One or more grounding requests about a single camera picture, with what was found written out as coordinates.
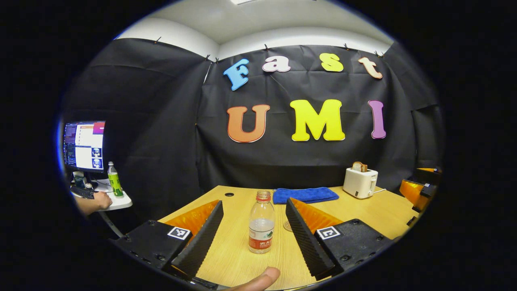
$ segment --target white toaster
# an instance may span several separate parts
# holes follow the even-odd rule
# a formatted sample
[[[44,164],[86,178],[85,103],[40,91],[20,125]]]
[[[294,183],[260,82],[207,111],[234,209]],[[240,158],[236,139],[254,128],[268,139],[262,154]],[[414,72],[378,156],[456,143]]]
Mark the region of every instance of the white toaster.
[[[359,199],[368,198],[375,191],[377,177],[378,172],[374,170],[367,169],[366,172],[360,172],[348,168],[345,173],[343,190]]]

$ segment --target computer monitor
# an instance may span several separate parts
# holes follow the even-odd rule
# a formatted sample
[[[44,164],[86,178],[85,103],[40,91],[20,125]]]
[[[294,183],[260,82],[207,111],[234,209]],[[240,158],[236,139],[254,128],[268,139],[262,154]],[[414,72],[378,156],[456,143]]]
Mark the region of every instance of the computer monitor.
[[[104,172],[102,139],[105,121],[78,121],[65,124],[63,157],[72,170]]]

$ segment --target black fabric backdrop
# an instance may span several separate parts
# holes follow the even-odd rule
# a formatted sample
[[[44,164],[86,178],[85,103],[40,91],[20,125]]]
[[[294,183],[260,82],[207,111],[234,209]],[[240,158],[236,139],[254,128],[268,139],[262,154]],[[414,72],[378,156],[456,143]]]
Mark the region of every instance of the black fabric backdrop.
[[[344,70],[325,71],[319,59],[324,52],[339,56]],[[288,57],[291,70],[264,72],[264,60],[274,55]],[[381,80],[357,61],[363,56],[376,63]],[[223,72],[243,58],[250,61],[249,81],[232,91]],[[140,223],[162,218],[217,185],[342,185],[354,161],[379,171],[377,185],[396,192],[416,167],[441,166],[443,154],[436,93],[397,43],[383,58],[331,46],[288,46],[211,63],[176,46],[117,39],[64,98],[64,122],[107,121],[105,166],[115,163]],[[293,141],[290,102],[297,99],[308,100],[316,112],[325,100],[340,100],[345,139],[314,140],[307,131],[309,141]],[[369,100],[384,104],[384,139],[371,137]],[[231,140],[228,108],[248,108],[242,126],[248,132],[255,126],[251,107],[258,104],[270,105],[263,137],[253,143]]]

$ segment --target ceiling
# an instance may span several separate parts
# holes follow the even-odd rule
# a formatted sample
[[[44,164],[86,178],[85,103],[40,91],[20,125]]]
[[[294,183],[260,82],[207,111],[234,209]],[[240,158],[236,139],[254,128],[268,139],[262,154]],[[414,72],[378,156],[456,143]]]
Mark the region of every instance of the ceiling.
[[[236,5],[231,0],[183,0],[148,17],[188,26],[218,44],[287,27],[327,27],[350,31],[391,45],[393,40],[331,0],[254,0]]]

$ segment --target desk leg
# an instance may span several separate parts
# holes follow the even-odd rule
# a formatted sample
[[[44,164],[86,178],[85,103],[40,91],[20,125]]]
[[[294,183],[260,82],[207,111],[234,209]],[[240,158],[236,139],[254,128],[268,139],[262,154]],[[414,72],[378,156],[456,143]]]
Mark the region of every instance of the desk leg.
[[[106,215],[105,211],[99,211],[100,217],[107,223],[107,225],[111,228],[111,230],[118,235],[118,237],[123,237],[124,235],[118,228],[111,222],[110,218]]]

